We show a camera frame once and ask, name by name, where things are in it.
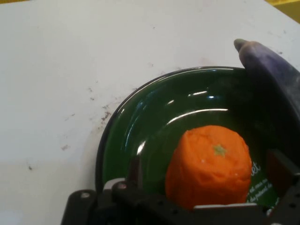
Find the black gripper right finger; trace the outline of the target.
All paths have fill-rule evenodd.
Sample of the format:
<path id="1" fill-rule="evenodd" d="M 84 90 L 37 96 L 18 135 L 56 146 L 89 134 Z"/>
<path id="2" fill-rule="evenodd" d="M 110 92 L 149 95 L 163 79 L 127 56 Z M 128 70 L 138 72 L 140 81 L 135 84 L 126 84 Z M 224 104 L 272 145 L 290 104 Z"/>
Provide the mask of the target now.
<path id="1" fill-rule="evenodd" d="M 300 223 L 300 168 L 279 150 L 269 150 L 266 173 L 279 202 L 267 218 L 268 225 Z"/>

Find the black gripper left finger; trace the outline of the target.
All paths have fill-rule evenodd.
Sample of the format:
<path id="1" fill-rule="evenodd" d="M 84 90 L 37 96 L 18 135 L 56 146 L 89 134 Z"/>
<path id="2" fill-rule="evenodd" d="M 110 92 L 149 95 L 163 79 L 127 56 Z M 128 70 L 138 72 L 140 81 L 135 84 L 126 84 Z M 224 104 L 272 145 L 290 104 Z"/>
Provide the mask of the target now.
<path id="1" fill-rule="evenodd" d="M 81 190 L 67 201 L 63 225 L 198 225 L 200 220 L 162 195 L 143 191 L 142 164 L 134 157 L 124 181 L 97 193 Z"/>

